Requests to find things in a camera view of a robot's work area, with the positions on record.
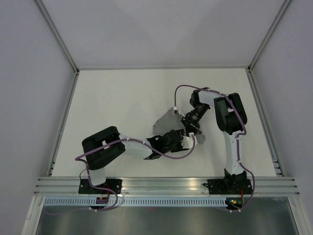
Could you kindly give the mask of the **grey cloth napkin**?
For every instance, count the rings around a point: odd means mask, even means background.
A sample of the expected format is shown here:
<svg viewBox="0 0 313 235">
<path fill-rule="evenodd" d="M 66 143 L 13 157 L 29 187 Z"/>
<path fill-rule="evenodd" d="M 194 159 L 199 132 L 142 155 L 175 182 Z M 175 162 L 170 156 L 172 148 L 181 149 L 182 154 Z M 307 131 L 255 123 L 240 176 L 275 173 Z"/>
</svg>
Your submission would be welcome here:
<svg viewBox="0 0 313 235">
<path fill-rule="evenodd" d="M 187 136 L 185 127 L 181 123 L 181 119 L 185 117 L 183 114 L 182 116 L 175 116 L 173 114 L 173 108 L 170 108 L 163 116 L 161 116 L 153 125 L 153 134 L 163 136 L 165 133 L 171 130 L 184 130 L 184 135 Z M 199 130 L 198 133 L 195 134 L 197 138 L 198 144 L 203 144 L 205 141 L 205 135 Z"/>
</svg>

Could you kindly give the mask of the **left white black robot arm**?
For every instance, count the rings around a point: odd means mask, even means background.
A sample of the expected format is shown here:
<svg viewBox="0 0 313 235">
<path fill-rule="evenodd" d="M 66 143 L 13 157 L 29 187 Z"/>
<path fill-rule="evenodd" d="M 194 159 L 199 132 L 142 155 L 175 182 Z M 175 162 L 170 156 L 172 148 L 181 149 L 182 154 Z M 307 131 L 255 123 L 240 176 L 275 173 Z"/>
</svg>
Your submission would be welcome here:
<svg viewBox="0 0 313 235">
<path fill-rule="evenodd" d="M 183 144 L 184 131 L 171 130 L 164 135 L 156 135 L 147 139 L 131 141 L 119 133 L 117 127 L 111 126 L 97 132 L 82 141 L 89 169 L 89 187 L 97 194 L 107 188 L 105 167 L 116 158 L 125 156 L 141 157 L 145 160 L 155 160 L 162 154 L 187 150 Z"/>
</svg>

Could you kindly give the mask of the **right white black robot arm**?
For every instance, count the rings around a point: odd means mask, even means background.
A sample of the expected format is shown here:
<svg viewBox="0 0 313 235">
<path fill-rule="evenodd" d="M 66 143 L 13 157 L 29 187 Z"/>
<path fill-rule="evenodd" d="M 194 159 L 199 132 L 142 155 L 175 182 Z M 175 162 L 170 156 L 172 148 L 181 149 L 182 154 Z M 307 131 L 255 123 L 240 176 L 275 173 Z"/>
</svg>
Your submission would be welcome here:
<svg viewBox="0 0 313 235">
<path fill-rule="evenodd" d="M 203 184 L 209 194 L 251 194 L 251 182 L 242 164 L 242 136 L 246 135 L 247 116 L 238 93 L 221 94 L 208 88 L 192 92 L 190 104 L 194 108 L 181 122 L 187 133 L 200 131 L 200 120 L 214 108 L 216 123 L 222 131 L 226 148 L 226 166 L 222 179 L 207 180 Z"/>
</svg>

